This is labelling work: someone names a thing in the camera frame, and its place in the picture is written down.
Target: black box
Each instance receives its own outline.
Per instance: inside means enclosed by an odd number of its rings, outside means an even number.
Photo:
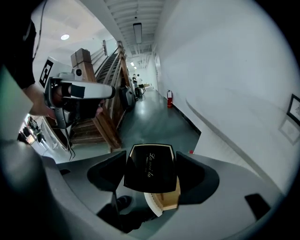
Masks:
[[[175,191],[175,161],[171,145],[134,145],[125,167],[124,186],[145,193]]]

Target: picture frame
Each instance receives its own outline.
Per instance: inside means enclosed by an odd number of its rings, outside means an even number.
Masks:
[[[286,113],[300,126],[300,98],[292,94],[289,109]]]
[[[292,145],[300,139],[300,127],[289,117],[285,117],[282,121],[279,131]]]

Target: green floor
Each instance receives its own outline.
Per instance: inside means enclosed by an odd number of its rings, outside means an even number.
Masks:
[[[127,151],[127,156],[132,146],[140,143],[170,144],[174,152],[187,153],[195,149],[199,139],[199,135],[174,108],[167,108],[166,99],[157,91],[145,92],[142,99],[136,102],[134,109],[126,114],[120,136],[122,148]],[[117,189],[117,197],[122,195],[132,196],[134,201],[121,214],[127,214],[135,208],[148,207],[144,194],[124,187],[123,181]],[[133,230],[129,235],[138,239],[148,239],[172,217],[174,212],[174,210],[165,211],[162,216],[143,223],[138,230]]]
[[[170,144],[174,152],[194,150],[199,135],[157,91],[145,92],[121,126],[122,148],[128,152],[134,144]]]

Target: fire extinguisher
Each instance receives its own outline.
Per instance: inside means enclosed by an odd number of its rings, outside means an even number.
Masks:
[[[167,99],[168,99],[168,108],[170,108],[173,105],[173,95],[172,95],[172,91],[170,90],[167,91]]]

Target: fluorescent light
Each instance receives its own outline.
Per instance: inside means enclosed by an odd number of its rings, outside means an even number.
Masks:
[[[133,30],[135,31],[135,40],[136,43],[142,43],[142,24],[141,23],[134,23]]]
[[[69,37],[70,37],[70,35],[64,34],[60,38],[61,38],[61,40],[67,40]]]

